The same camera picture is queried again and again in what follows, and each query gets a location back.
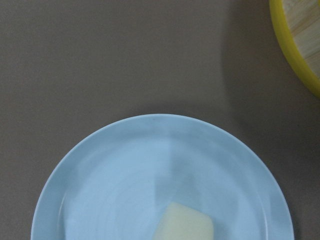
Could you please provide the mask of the white steamed bun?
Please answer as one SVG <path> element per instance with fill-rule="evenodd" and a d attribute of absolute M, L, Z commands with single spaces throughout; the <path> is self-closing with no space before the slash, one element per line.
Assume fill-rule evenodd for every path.
<path fill-rule="evenodd" d="M 212 240 L 214 225 L 206 214 L 172 202 L 166 208 L 152 238 L 154 240 Z"/>

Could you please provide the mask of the yellow bamboo steamer basket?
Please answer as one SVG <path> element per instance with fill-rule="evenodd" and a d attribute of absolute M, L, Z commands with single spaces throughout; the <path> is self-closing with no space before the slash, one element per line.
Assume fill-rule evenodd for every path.
<path fill-rule="evenodd" d="M 279 46 L 301 82 L 320 97 L 320 2 L 270 0 L 272 26 Z"/>

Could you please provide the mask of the light blue plate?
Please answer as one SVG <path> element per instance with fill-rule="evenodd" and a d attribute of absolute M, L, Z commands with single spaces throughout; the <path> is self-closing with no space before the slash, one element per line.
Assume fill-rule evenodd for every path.
<path fill-rule="evenodd" d="M 33 240 L 150 240 L 167 208 L 204 214 L 216 240 L 292 240 L 286 199 L 266 165 L 210 123 L 147 114 L 79 142 L 44 185 Z"/>

